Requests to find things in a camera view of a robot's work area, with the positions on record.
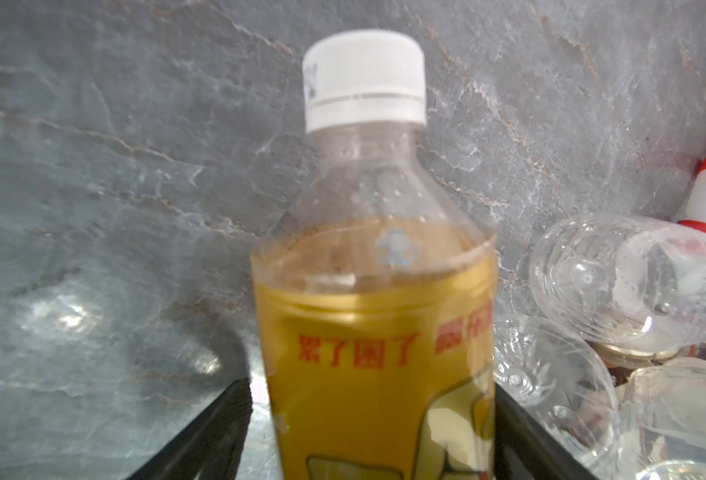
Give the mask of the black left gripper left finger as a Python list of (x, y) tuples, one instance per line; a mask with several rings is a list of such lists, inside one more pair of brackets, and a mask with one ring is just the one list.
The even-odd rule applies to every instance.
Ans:
[(128, 479), (234, 479), (252, 411), (249, 380), (233, 382)]

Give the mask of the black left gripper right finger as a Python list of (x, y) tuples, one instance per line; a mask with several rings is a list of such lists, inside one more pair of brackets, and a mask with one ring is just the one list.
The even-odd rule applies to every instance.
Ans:
[(596, 479), (498, 384), (494, 450), (496, 479)]

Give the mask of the yellow label tea bottle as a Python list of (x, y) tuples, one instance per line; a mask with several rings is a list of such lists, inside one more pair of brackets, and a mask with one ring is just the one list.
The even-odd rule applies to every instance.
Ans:
[(309, 183), (251, 254), (287, 479), (490, 479), (494, 231), (422, 168), (424, 54), (387, 30), (304, 55)]

